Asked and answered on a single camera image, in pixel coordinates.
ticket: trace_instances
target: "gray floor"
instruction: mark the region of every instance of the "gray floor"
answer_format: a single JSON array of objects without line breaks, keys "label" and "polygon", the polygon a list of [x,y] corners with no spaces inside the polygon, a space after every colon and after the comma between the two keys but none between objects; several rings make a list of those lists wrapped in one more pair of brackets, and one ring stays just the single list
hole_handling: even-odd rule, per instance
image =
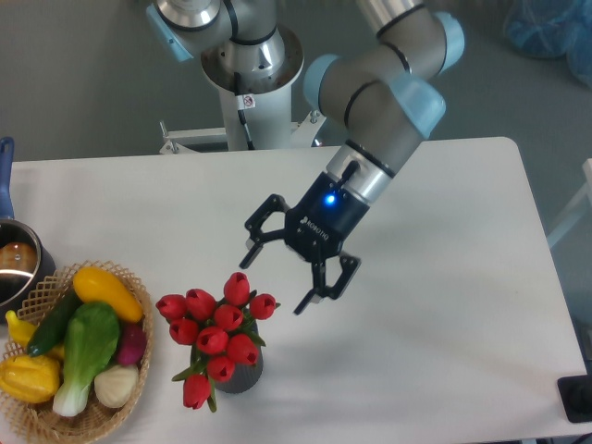
[{"label": "gray floor", "polygon": [[[302,40],[305,66],[324,53],[354,56],[375,44],[353,1],[280,3],[281,20]],[[585,180],[592,90],[571,75],[565,60],[514,51],[502,35],[512,2],[427,3],[457,17],[467,39],[462,61],[432,82],[448,105],[433,139],[514,139],[549,229]],[[170,130],[222,126],[216,92],[196,62],[175,64],[164,53],[146,23],[147,4],[0,2],[0,134],[16,139],[17,160],[156,154],[160,119]],[[294,119],[309,111],[301,87],[299,80]],[[322,137],[341,144],[344,132],[327,126]],[[592,324],[591,214],[553,250],[578,327]]]}]

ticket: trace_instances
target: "yellow bell pepper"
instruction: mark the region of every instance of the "yellow bell pepper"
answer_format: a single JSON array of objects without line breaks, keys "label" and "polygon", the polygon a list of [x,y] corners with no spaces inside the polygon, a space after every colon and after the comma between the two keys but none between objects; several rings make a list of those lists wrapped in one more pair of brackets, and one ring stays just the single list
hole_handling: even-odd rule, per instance
[{"label": "yellow bell pepper", "polygon": [[[13,310],[6,312],[6,322],[8,323],[8,334],[10,335],[10,338],[23,349],[26,349],[37,326],[19,319]],[[47,353],[47,355],[59,359],[60,361],[64,361],[64,344],[56,345]]]},{"label": "yellow bell pepper", "polygon": [[106,302],[122,321],[135,324],[144,313],[136,298],[117,276],[98,266],[85,266],[72,278],[74,291],[83,302]]},{"label": "yellow bell pepper", "polygon": [[47,356],[12,356],[0,363],[0,389],[30,403],[46,402],[59,389],[59,362]]}]

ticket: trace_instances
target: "sticker on robot base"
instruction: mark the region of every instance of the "sticker on robot base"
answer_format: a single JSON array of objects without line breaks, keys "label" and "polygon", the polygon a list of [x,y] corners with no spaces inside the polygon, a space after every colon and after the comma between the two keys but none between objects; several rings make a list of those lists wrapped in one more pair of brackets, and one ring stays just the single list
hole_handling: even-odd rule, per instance
[{"label": "sticker on robot base", "polygon": [[237,95],[237,106],[239,109],[255,108],[255,96],[253,94]]}]

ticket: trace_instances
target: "pot handle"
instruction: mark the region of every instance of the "pot handle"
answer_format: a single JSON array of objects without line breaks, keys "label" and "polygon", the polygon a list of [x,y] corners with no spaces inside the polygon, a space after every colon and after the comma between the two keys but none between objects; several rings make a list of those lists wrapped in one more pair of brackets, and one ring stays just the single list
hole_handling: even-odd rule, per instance
[{"label": "pot handle", "polygon": [[0,218],[14,219],[15,211],[10,200],[10,173],[15,153],[12,137],[0,139]]}]

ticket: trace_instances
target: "garlic bulb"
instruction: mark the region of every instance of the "garlic bulb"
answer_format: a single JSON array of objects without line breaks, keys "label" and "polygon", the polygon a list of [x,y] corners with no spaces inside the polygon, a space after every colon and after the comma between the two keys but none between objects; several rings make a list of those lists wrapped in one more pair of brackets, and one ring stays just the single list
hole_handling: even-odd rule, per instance
[{"label": "garlic bulb", "polygon": [[94,379],[94,392],[105,407],[123,407],[138,384],[138,367],[114,365]]}]

